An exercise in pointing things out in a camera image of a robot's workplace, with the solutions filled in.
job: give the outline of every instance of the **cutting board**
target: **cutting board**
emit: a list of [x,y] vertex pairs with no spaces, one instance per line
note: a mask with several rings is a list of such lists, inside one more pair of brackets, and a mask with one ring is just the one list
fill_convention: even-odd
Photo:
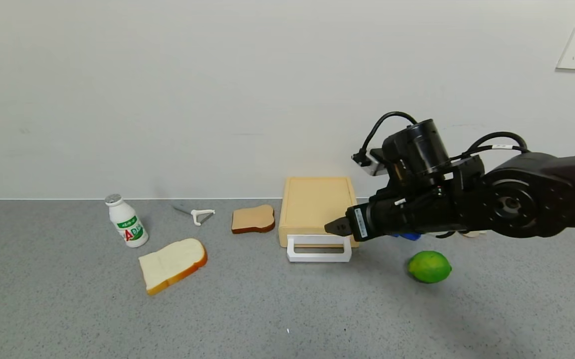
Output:
[[[347,207],[356,206],[349,177],[290,177],[285,181],[278,238],[287,247],[288,234],[327,234],[325,225],[345,216]],[[351,238],[351,246],[358,242]],[[296,247],[342,247],[342,245],[303,244]]]

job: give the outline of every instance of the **bread slice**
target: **bread slice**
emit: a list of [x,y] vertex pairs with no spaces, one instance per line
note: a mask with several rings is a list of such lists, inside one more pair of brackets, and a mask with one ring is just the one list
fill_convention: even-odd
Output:
[[155,295],[184,279],[206,262],[205,248],[194,238],[171,243],[157,252],[139,257],[149,295]]
[[274,229],[274,209],[269,204],[258,207],[241,208],[232,214],[232,233],[269,232]]

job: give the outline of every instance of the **green lime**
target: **green lime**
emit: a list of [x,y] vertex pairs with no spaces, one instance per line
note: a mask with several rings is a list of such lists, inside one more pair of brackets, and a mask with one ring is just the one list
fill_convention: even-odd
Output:
[[441,253],[424,250],[409,259],[407,270],[423,283],[437,283],[449,277],[451,264]]

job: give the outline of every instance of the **blue object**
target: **blue object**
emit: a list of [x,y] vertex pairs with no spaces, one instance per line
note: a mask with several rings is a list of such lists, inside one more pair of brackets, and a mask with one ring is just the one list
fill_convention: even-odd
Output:
[[420,238],[420,233],[401,233],[401,234],[392,234],[392,237],[401,236],[402,238],[409,239],[410,241],[417,241]]

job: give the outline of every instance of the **black cable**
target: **black cable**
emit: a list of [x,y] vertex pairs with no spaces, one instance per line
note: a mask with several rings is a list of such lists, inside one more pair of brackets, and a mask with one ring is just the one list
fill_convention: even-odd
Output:
[[524,139],[522,139],[522,137],[518,136],[517,134],[514,134],[513,132],[492,132],[488,135],[480,137],[478,141],[475,141],[471,146],[469,146],[469,149],[467,151],[469,152],[472,149],[479,147],[485,141],[488,141],[490,139],[496,139],[498,137],[507,137],[509,139],[513,139],[518,143],[518,146],[525,148],[525,150],[527,149],[527,143],[524,141]]
[[372,137],[376,134],[376,130],[378,130],[378,127],[381,126],[381,123],[383,123],[383,121],[385,121],[385,118],[389,118],[391,116],[399,116],[402,118],[406,118],[413,125],[416,125],[418,123],[418,122],[416,122],[416,120],[413,119],[413,117],[406,114],[405,112],[400,112],[400,111],[387,112],[376,122],[372,131],[369,132],[369,135],[367,135],[367,138],[365,139],[365,143],[363,143],[363,147],[361,147],[360,151],[358,151],[359,153],[367,153],[367,145],[369,145],[369,141],[371,141]]
[[451,237],[454,234],[456,234],[456,232],[447,232],[445,234],[436,234],[436,238],[443,239],[443,238]]
[[[522,153],[526,153],[529,152],[529,150],[527,150],[527,148],[521,147],[521,146],[511,146],[512,150],[517,150],[520,151]],[[481,146],[481,147],[477,147],[474,149],[469,149],[466,152],[461,153],[460,155],[456,156],[456,157],[451,157],[450,160],[451,161],[455,161],[455,160],[459,160],[462,159],[463,157],[468,157],[474,153],[478,153],[478,152],[482,152],[482,151],[487,151],[487,150],[500,150],[500,148],[493,148],[493,145],[486,145],[486,146]]]

